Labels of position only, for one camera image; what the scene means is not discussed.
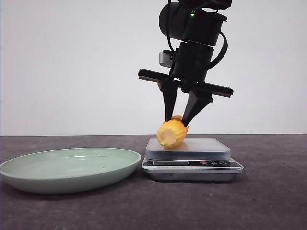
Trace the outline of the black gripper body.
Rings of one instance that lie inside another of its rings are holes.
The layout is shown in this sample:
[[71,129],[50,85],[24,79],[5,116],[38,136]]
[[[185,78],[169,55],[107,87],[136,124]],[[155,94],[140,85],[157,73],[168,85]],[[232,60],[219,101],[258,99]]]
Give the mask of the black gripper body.
[[234,93],[229,87],[209,84],[205,82],[207,71],[211,68],[213,47],[194,43],[181,42],[176,49],[175,60],[172,62],[169,74],[151,70],[139,70],[139,79],[162,83],[163,80],[175,80],[175,85],[184,93],[197,89],[214,95],[231,97]]

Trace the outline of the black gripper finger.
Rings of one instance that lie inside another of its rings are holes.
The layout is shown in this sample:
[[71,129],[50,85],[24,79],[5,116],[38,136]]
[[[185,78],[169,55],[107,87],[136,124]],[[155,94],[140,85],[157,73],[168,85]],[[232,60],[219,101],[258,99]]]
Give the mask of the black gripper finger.
[[212,102],[213,98],[210,92],[191,90],[182,118],[184,126],[187,126],[204,107]]
[[172,119],[179,84],[175,80],[161,80],[158,83],[158,87],[163,93],[165,121],[169,121]]

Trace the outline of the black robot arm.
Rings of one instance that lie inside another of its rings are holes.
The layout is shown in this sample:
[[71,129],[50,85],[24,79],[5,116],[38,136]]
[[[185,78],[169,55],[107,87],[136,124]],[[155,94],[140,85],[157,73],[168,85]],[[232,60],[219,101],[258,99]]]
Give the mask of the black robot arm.
[[190,121],[209,103],[213,95],[231,97],[233,89],[205,82],[207,71],[216,66],[225,56],[228,42],[215,59],[212,59],[213,48],[227,17],[219,14],[231,6],[230,0],[179,0],[169,1],[160,12],[159,27],[170,39],[181,41],[176,49],[170,48],[159,54],[159,64],[170,68],[168,74],[141,69],[139,79],[158,83],[163,93],[165,120],[172,118],[177,90],[189,95],[182,117],[187,126]]

